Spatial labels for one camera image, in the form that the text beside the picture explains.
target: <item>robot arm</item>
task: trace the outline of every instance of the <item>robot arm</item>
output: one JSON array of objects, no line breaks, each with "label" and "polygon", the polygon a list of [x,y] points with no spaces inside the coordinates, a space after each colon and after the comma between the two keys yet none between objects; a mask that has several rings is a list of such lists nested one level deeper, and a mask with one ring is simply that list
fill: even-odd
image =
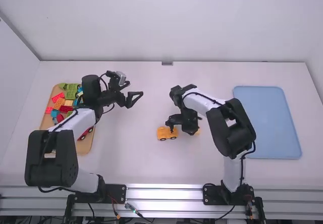
[{"label": "robot arm", "polygon": [[[182,131],[194,135],[198,130],[197,113],[207,118],[213,141],[224,156],[225,175],[223,184],[235,192],[244,183],[245,167],[241,157],[252,147],[256,139],[254,128],[238,99],[223,100],[201,92],[195,85],[175,86],[170,97],[179,107],[181,114],[169,117],[166,125],[182,125]],[[235,120],[228,126],[227,120]]]},{"label": "robot arm", "polygon": [[[106,86],[106,90],[101,91],[100,80],[104,75],[110,77],[109,88]],[[25,167],[28,186],[38,186],[42,192],[49,191],[41,187],[60,186],[55,189],[96,193],[99,198],[104,196],[103,178],[78,168],[75,143],[100,120],[104,106],[116,103],[131,108],[143,92],[128,92],[125,97],[121,90],[130,85],[125,74],[107,71],[102,76],[82,78],[84,103],[78,105],[68,118],[47,130],[36,130],[29,135]]]}]

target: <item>light blue tray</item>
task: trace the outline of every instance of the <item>light blue tray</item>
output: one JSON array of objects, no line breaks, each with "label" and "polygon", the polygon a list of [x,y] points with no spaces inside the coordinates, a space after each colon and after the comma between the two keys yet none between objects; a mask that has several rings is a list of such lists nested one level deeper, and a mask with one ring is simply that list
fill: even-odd
[{"label": "light blue tray", "polygon": [[239,99],[256,131],[256,152],[250,158],[299,159],[302,150],[283,90],[279,87],[237,86]]}]

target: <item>metal frame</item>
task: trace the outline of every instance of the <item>metal frame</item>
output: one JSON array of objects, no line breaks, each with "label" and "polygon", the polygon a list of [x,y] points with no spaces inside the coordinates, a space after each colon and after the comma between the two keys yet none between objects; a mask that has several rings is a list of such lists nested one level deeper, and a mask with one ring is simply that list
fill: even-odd
[{"label": "metal frame", "polygon": [[[255,196],[263,198],[267,219],[323,220],[323,188],[253,186]],[[127,184],[126,202],[144,217],[218,218],[230,206],[205,206],[202,185]],[[0,215],[62,216],[68,192],[48,194],[27,186],[0,186]],[[114,216],[111,204],[92,204],[96,216]],[[120,216],[137,217],[116,205]],[[236,206],[226,218],[245,218],[245,207]],[[74,216],[92,216],[87,204],[75,204]]]}]

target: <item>bracket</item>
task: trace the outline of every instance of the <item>bracket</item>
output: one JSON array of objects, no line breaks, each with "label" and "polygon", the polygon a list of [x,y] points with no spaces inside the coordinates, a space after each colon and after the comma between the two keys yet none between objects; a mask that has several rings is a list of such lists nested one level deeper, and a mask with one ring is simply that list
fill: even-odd
[{"label": "bracket", "polygon": [[223,185],[207,185],[203,189],[204,205],[247,205],[255,202],[253,187],[241,185],[236,192],[231,193]]},{"label": "bracket", "polygon": [[76,193],[74,197],[74,203],[104,203],[112,204],[112,199],[115,199],[119,204],[126,202],[126,185],[113,185],[105,184],[105,197],[101,201],[97,201],[97,196],[84,193]]}]

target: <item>cork board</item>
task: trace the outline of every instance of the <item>cork board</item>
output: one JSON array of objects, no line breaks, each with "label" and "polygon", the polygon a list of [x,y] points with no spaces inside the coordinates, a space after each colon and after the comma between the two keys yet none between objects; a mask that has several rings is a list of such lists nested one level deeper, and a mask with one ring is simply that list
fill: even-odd
[{"label": "cork board", "polygon": [[[64,91],[62,89],[59,88],[58,84],[55,85],[51,91],[48,103],[47,103],[47,107],[53,107],[54,103],[52,101],[52,97],[54,97],[55,95],[58,95],[59,93],[61,93]],[[66,113],[61,113],[64,118],[66,118]],[[42,118],[41,124],[40,124],[40,130],[46,130],[49,127],[54,126],[54,122],[52,121],[52,117],[50,116],[50,114],[45,114],[45,109],[44,109],[44,116]],[[92,147],[92,142],[93,142],[93,136],[94,136],[94,132],[95,132],[95,127],[93,128],[93,131],[88,133],[85,137],[84,140],[78,140],[76,141],[76,153],[77,155],[86,155],[90,152],[91,147]]]}]

